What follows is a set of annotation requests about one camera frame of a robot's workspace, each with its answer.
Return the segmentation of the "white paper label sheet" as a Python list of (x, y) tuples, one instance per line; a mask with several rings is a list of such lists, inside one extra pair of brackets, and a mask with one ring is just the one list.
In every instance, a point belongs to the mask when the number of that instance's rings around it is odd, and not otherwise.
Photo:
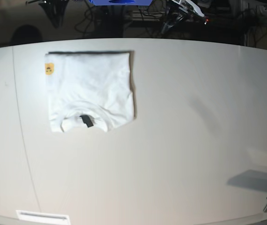
[(19, 220), (35, 222), (35, 223), (45, 223), (53, 225), (69, 225), (71, 224), (68, 215), (61, 214), (51, 214), (51, 213), (40, 213), (25, 210), (16, 210), (17, 217)]

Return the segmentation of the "white printed T-shirt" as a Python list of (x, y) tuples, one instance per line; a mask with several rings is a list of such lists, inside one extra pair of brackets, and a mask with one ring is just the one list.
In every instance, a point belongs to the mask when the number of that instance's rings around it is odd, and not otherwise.
[(108, 132), (134, 120), (129, 52), (48, 53), (44, 69), (52, 132)]

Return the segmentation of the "blue box at top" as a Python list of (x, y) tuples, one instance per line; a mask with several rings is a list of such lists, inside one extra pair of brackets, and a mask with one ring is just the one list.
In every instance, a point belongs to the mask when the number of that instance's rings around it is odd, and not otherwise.
[(149, 6), (152, 0), (89, 0), (89, 2), (95, 6)]

